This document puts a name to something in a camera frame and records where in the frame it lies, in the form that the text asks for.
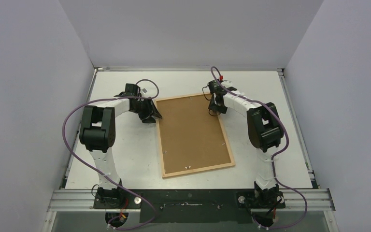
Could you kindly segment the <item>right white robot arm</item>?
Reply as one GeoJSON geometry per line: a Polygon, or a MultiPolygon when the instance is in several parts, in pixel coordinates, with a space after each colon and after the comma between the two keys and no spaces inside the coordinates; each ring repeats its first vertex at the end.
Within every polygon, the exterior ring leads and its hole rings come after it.
{"type": "Polygon", "coordinates": [[[274,177],[272,154],[268,150],[280,145],[284,136],[283,129],[266,107],[250,102],[227,81],[221,83],[226,87],[221,87],[216,80],[207,84],[211,95],[209,112],[225,114],[228,109],[233,109],[246,118],[249,141],[254,148],[261,150],[257,154],[255,193],[251,207],[273,210],[283,203],[283,197],[274,177]]]}

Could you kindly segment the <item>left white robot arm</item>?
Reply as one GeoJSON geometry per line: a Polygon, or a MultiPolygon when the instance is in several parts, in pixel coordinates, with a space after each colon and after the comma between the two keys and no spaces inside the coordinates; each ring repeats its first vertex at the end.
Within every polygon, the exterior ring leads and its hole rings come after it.
{"type": "Polygon", "coordinates": [[[101,100],[100,105],[84,106],[79,140],[92,156],[94,170],[99,176],[96,202],[111,208],[128,204],[128,192],[123,189],[113,157],[115,119],[123,113],[132,112],[139,116],[142,123],[155,123],[162,115],[153,99],[138,84],[126,84],[125,90],[112,99],[101,100]]]}

